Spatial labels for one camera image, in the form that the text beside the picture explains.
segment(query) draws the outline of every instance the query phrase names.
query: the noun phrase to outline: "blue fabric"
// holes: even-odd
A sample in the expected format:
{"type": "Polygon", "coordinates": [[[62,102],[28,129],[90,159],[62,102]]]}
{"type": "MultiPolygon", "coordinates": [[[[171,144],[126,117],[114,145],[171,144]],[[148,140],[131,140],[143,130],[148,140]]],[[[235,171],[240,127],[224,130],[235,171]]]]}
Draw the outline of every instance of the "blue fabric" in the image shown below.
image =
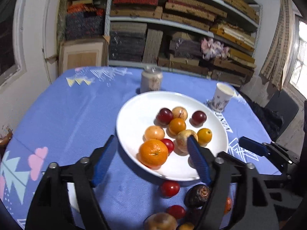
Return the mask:
{"type": "MultiPolygon", "coordinates": [[[[14,131],[0,169],[0,197],[20,226],[25,225],[31,199],[42,178],[37,172],[46,170],[50,162],[73,164],[103,146],[116,133],[120,108],[137,94],[141,72],[113,67],[68,70],[27,111],[14,131]]],[[[215,81],[167,72],[163,75],[163,90],[182,93],[201,102],[213,97],[215,81]]],[[[259,173],[278,173],[265,157],[250,153],[238,144],[241,136],[260,143],[270,142],[242,97],[232,98],[225,111],[216,114],[227,130],[230,154],[254,163],[259,173]]],[[[184,206],[185,193],[193,184],[182,184],[178,195],[164,199],[159,192],[162,182],[136,166],[119,147],[105,181],[95,188],[111,229],[142,229],[142,222],[149,215],[174,204],[184,206]]],[[[231,197],[234,188],[231,186],[231,197]]],[[[229,217],[230,214],[224,218],[224,225],[229,217]]]]}

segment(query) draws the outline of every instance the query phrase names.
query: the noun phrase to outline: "curtain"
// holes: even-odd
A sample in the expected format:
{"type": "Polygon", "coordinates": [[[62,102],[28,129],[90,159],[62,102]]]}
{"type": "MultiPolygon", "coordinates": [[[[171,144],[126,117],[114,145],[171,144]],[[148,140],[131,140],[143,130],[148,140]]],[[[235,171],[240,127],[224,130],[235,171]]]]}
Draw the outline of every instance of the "curtain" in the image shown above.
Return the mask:
{"type": "Polygon", "coordinates": [[[260,74],[281,91],[284,68],[290,61],[291,42],[293,35],[292,1],[280,0],[279,17],[273,41],[260,70],[260,74]]]}

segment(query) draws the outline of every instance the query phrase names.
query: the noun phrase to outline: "jar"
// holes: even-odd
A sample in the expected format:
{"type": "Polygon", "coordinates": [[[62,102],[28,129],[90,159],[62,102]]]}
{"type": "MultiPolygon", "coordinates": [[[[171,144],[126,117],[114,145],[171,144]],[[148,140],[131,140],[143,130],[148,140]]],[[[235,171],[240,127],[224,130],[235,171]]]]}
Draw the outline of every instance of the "jar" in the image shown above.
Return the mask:
{"type": "Polygon", "coordinates": [[[163,74],[161,68],[146,66],[142,72],[140,92],[159,91],[162,79],[163,74]]]}

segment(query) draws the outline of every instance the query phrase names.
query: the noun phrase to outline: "plate rim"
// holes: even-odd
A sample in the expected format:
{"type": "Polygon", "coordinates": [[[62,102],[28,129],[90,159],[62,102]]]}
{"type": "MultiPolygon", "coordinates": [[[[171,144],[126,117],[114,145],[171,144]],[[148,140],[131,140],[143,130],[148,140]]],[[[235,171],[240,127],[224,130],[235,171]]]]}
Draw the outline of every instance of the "plate rim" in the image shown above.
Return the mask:
{"type": "MultiPolygon", "coordinates": [[[[122,113],[122,110],[123,108],[128,104],[128,103],[131,103],[133,100],[135,100],[136,98],[139,98],[140,96],[144,96],[148,93],[160,93],[160,94],[173,94],[173,95],[178,95],[178,96],[182,96],[182,97],[186,97],[188,99],[191,99],[193,100],[194,102],[197,102],[197,103],[200,103],[202,104],[203,106],[207,107],[211,112],[212,114],[218,119],[217,115],[214,113],[214,111],[212,111],[211,108],[209,108],[206,104],[198,101],[197,99],[194,99],[192,97],[189,97],[185,94],[180,94],[180,93],[176,93],[176,92],[169,92],[169,91],[151,91],[151,92],[146,92],[146,93],[142,93],[142,94],[138,94],[134,97],[132,97],[131,99],[129,99],[126,103],[123,104],[123,106],[121,107],[121,109],[119,110],[118,114],[117,114],[117,118],[116,118],[116,135],[117,135],[117,138],[119,140],[119,143],[122,147],[122,149],[125,151],[125,153],[132,159],[132,161],[134,163],[136,163],[140,168],[144,169],[145,171],[147,171],[148,173],[154,175],[154,176],[157,176],[157,177],[160,177],[162,179],[166,179],[166,180],[171,180],[171,181],[178,181],[178,182],[189,182],[189,181],[195,181],[195,180],[199,180],[200,177],[197,176],[197,177],[193,177],[193,178],[175,178],[173,179],[172,177],[168,177],[168,176],[164,176],[164,175],[161,175],[159,173],[157,173],[156,171],[148,168],[147,166],[145,166],[144,164],[142,164],[140,161],[138,161],[132,154],[130,154],[130,152],[128,152],[124,147],[123,147],[123,144],[122,144],[122,141],[119,137],[119,134],[118,134],[118,121],[119,121],[119,116],[120,114],[122,113]]],[[[228,140],[228,135],[227,135],[227,131],[226,129],[224,128],[223,124],[220,122],[220,124],[222,125],[223,127],[223,130],[226,134],[226,139],[227,139],[227,149],[226,149],[226,153],[228,152],[228,148],[229,148],[229,140],[228,140]]]]}

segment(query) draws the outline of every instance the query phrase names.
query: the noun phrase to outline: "jar lid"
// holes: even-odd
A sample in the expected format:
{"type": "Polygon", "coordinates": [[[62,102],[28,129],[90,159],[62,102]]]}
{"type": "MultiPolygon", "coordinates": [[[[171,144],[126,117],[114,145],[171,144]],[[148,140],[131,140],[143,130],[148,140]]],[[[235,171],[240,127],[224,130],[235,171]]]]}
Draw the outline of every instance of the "jar lid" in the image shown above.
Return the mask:
{"type": "Polygon", "coordinates": [[[145,66],[144,70],[147,73],[155,73],[155,74],[162,73],[161,68],[157,66],[145,66]]]}

